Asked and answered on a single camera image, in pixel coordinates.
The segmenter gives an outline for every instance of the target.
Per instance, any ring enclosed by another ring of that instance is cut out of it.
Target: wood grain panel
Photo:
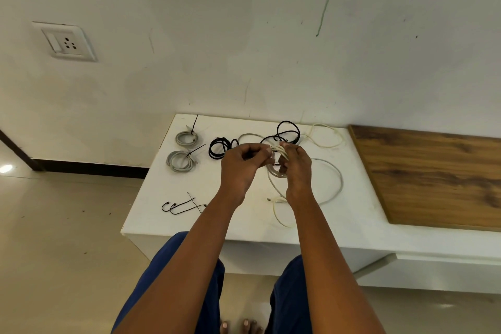
[[[390,223],[501,231],[501,139],[349,131]]]

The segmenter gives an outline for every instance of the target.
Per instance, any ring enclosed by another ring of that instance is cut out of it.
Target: white switch plate
[[[47,39],[50,53],[56,58],[97,61],[82,28],[76,25],[33,22]]]

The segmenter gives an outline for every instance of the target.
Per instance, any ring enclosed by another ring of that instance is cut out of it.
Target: tiled floor
[[[0,165],[0,332],[102,334],[147,259],[120,228],[140,180],[36,174],[5,147]],[[266,325],[271,276],[225,277],[222,317]],[[499,333],[501,296],[365,288],[388,334]]]

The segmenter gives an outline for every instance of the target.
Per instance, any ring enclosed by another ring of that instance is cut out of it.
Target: hand
[[[230,149],[221,161],[219,193],[232,197],[237,208],[243,202],[258,168],[273,163],[268,144],[247,143]]]
[[[289,160],[280,156],[280,173],[287,174],[287,192],[285,197],[292,206],[294,202],[304,196],[313,195],[312,192],[312,160],[306,151],[295,144],[281,141]]]

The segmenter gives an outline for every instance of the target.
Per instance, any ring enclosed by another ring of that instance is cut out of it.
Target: blue pants
[[[187,234],[186,231],[177,233],[157,252],[118,314],[112,332],[170,261]],[[207,288],[195,334],[219,333],[219,297],[221,296],[223,280],[224,265],[218,260]],[[265,331],[266,334],[312,333],[305,270],[301,255],[289,263],[275,283],[270,304],[272,313]]]

